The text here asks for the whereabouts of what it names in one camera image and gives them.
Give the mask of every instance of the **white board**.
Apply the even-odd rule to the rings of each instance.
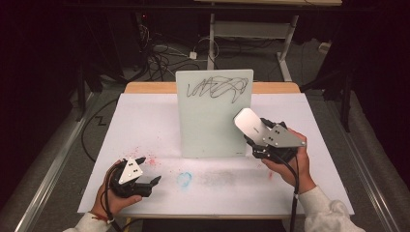
[[[253,70],[176,72],[182,156],[244,157],[243,134],[232,124],[250,107]]]
[[[339,199],[353,215],[337,170],[304,94],[252,95],[251,109],[307,136],[310,172],[330,199]],[[176,95],[123,94],[79,205],[88,212],[106,170],[122,158],[146,157],[140,165],[149,182],[162,175],[150,197],[120,215],[139,218],[287,218],[293,188],[255,159],[181,157]],[[298,214],[303,208],[299,205]]]

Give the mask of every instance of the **shirt cuff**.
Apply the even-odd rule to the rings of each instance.
[[[331,200],[319,186],[300,194],[299,201],[304,207],[306,215],[330,211]]]
[[[103,220],[98,220],[94,218],[95,216],[90,213],[85,213],[81,220],[75,227],[78,231],[107,231],[109,229],[109,224]]]

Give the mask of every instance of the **human hand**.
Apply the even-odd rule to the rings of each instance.
[[[294,130],[291,130],[291,129],[288,129],[288,130],[291,133],[298,136],[299,138],[301,138],[307,144],[307,146],[305,147],[299,147],[298,153],[296,154],[297,162],[299,166],[299,193],[302,194],[316,187],[316,184],[311,179],[310,172],[309,172],[307,138],[301,133],[298,133]],[[265,163],[269,169],[277,172],[286,183],[288,183],[291,186],[295,186],[296,184],[295,177],[293,176],[292,172],[284,164],[278,164],[269,159],[263,159],[262,162]],[[293,170],[297,172],[296,159],[293,158],[288,163],[293,168]]]
[[[97,196],[96,196],[96,201],[94,203],[94,206],[92,210],[90,211],[91,214],[94,214],[96,216],[103,216],[108,218],[107,213],[105,211],[106,205],[105,205],[105,196],[104,196],[104,191],[105,191],[105,180],[106,176],[108,175],[108,171],[105,174],[104,182],[100,186]],[[140,195],[134,195],[130,196],[129,198],[122,198],[114,194],[111,189],[107,191],[107,196],[108,196],[108,207],[109,211],[113,216],[117,215],[120,213],[120,211],[130,205],[133,205],[139,201],[142,200],[142,196]]]

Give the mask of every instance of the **wooden table edge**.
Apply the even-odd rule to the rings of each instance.
[[[125,94],[176,94],[176,82],[130,82]],[[294,82],[253,82],[253,94],[299,94]]]

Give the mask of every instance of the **scribble drawing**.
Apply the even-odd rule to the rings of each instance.
[[[249,80],[244,77],[224,77],[211,76],[208,79],[203,79],[193,89],[190,89],[188,84],[187,97],[203,95],[209,93],[211,98],[217,98],[226,93],[232,93],[232,103],[234,103],[247,89]]]

